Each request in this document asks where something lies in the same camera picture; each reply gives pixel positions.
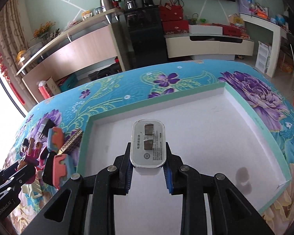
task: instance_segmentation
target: tv stand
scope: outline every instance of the tv stand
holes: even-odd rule
[[[218,55],[216,59],[221,59],[219,55],[252,56],[254,50],[252,40],[229,35],[169,34],[165,35],[165,40],[169,58],[197,55],[212,55],[212,58]]]

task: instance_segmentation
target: floral bed sheet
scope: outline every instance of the floral bed sheet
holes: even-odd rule
[[[283,234],[294,220],[294,109],[260,73],[240,62],[198,60],[154,65],[96,80],[49,98],[28,113],[4,166],[21,158],[23,138],[38,140],[37,131],[44,118],[61,127],[68,139],[77,128],[85,130],[88,118],[94,114],[218,81],[229,83],[251,105],[289,163],[291,184],[262,214],[275,234]],[[78,150],[73,153],[75,164],[77,155]],[[20,193],[21,203],[10,215],[17,233],[56,193],[49,185],[41,183],[41,188],[43,196],[37,199]]]

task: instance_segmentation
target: flower vase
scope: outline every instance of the flower vase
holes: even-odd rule
[[[51,41],[49,32],[44,33],[42,36],[39,37],[41,39],[43,45],[46,45]]]

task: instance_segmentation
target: blue foam piece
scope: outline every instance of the blue foam piece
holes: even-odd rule
[[[66,179],[63,177],[60,178],[60,187],[63,186],[65,182],[70,179],[71,175],[75,173],[74,163],[71,156],[66,155],[66,158],[63,160],[63,164],[65,164],[66,167]]]
[[[52,130],[52,128],[50,128],[48,130],[48,138],[47,138],[47,149],[49,152],[53,151],[53,149],[52,149],[52,146],[53,146],[52,135],[53,135],[53,130]]]

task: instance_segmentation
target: red handbag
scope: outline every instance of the red handbag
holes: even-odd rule
[[[183,20],[183,9],[181,5],[174,5],[173,0],[162,6],[160,0],[159,10],[162,22]]]

